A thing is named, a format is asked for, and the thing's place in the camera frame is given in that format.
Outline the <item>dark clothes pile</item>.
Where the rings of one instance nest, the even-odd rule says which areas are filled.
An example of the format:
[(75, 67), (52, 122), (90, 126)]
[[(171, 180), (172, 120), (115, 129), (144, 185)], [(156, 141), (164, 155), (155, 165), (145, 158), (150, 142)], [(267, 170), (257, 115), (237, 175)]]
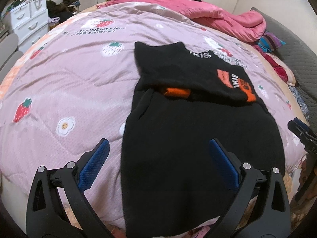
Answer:
[(48, 16), (50, 21), (57, 21), (63, 23), (70, 17), (79, 13), (80, 0), (61, 0), (62, 2), (57, 4), (54, 1), (47, 0), (46, 7), (48, 10)]

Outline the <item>grey padded headboard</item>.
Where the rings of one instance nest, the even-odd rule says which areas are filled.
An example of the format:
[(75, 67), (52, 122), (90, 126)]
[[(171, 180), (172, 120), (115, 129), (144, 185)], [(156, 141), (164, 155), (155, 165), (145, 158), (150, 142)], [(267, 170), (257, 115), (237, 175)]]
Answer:
[(251, 9), (264, 17), (269, 32), (285, 42), (275, 54), (293, 71), (302, 91), (316, 99), (316, 54), (283, 24), (255, 7)]

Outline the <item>white drawer cabinet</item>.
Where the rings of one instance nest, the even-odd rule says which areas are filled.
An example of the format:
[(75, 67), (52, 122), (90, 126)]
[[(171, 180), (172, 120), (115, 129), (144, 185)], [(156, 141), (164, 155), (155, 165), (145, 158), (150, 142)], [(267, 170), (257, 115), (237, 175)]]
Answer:
[(18, 36), (18, 50), (25, 53), (48, 33), (46, 0), (26, 0), (11, 9), (4, 20), (11, 33)]

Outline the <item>red cloth at bedside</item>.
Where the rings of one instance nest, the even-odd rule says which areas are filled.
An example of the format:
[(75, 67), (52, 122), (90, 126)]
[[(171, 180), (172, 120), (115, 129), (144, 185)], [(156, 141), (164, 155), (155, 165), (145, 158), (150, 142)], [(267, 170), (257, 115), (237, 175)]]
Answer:
[(264, 53), (263, 57), (266, 59), (266, 61), (269, 62), (269, 64), (273, 67), (274, 71), (278, 74), (278, 76), (285, 82), (288, 82), (288, 76), (285, 71), (285, 69), (280, 66), (275, 60), (269, 56), (267, 53)]

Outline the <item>pink folded blanket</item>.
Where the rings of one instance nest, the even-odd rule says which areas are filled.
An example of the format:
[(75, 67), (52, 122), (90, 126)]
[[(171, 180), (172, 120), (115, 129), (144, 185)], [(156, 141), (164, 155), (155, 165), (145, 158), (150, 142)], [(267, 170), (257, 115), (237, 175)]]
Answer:
[(266, 21), (257, 11), (250, 10), (240, 15), (234, 15), (207, 2), (192, 0), (111, 0), (107, 1), (102, 7), (126, 2), (157, 4), (178, 12), (198, 24), (216, 29), (243, 42), (255, 42), (266, 31)]

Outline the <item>colourful striped cloth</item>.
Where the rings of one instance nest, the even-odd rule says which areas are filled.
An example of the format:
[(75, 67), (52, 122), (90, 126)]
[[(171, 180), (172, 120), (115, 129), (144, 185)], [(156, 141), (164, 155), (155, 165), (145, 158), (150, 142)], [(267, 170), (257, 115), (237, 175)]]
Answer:
[(264, 53), (272, 53), (286, 43), (269, 31), (265, 31), (256, 44)]

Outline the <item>pink strawberry print quilt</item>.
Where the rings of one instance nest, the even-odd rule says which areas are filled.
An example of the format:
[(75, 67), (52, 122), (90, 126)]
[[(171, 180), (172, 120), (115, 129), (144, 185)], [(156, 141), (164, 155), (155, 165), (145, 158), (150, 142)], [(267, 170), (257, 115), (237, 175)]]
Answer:
[(160, 5), (121, 3), (82, 13), (50, 31), (3, 80), (1, 174), (13, 213), (26, 206), (40, 165), (61, 167), (107, 138), (110, 156), (86, 197), (103, 222), (125, 227), (119, 169), (124, 125), (139, 79), (136, 41), (182, 41), (244, 67), (277, 122), (286, 172), (300, 165), (304, 147), (287, 122), (303, 114), (287, 84), (254, 48)]

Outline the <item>grey chair back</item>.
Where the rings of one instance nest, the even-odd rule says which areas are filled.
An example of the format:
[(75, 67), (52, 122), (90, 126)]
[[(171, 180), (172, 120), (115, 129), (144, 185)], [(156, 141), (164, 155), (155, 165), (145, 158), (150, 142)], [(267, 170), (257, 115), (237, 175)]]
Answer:
[(23, 52), (18, 50), (18, 36), (16, 34), (9, 34), (1, 38), (0, 53), (0, 81), (3, 82), (17, 60), (23, 56)]

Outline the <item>black sweater with orange patches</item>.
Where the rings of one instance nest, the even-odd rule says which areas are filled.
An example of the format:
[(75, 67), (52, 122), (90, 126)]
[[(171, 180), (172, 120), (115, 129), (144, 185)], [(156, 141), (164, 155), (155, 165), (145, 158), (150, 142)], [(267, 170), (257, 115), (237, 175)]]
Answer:
[(244, 68), (182, 42), (136, 42), (140, 71), (121, 149), (126, 235), (185, 233), (221, 215), (225, 188), (209, 142), (256, 169), (285, 171), (277, 123)]

